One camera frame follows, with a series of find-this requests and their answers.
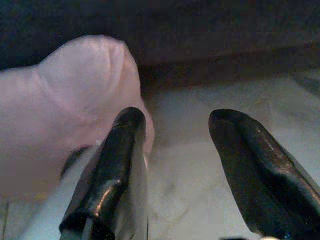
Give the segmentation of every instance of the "dark fabric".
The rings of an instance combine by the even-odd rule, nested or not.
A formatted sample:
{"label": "dark fabric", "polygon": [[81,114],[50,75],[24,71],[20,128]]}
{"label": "dark fabric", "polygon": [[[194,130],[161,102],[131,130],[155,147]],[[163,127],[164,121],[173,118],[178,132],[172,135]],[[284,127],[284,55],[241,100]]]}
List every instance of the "dark fabric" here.
{"label": "dark fabric", "polygon": [[84,35],[128,44],[141,65],[319,40],[317,0],[2,0],[0,70],[34,65]]}

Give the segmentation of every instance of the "white floor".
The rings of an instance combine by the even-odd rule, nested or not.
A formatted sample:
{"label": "white floor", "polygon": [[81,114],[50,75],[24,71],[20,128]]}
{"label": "white floor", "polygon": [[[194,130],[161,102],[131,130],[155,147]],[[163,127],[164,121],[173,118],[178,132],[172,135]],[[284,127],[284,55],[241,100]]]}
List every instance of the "white floor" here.
{"label": "white floor", "polygon": [[[210,138],[209,115],[216,109],[260,121],[320,184],[320,100],[289,75],[160,91],[147,105],[156,128],[148,180],[151,240],[260,238],[246,227]],[[17,237],[36,210],[36,204],[0,204],[0,230],[6,225],[0,240]]]}

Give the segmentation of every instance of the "marble floor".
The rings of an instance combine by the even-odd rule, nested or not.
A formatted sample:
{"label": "marble floor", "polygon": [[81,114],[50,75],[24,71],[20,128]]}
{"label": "marble floor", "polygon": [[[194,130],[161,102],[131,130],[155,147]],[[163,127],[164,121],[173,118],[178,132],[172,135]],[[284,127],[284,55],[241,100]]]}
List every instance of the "marble floor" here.
{"label": "marble floor", "polygon": [[[211,140],[208,120],[216,109],[260,121],[320,184],[320,99],[290,74],[166,89],[146,104],[156,132],[148,172],[151,240],[260,238],[244,223]],[[19,236],[38,206],[0,201],[0,240]]]}

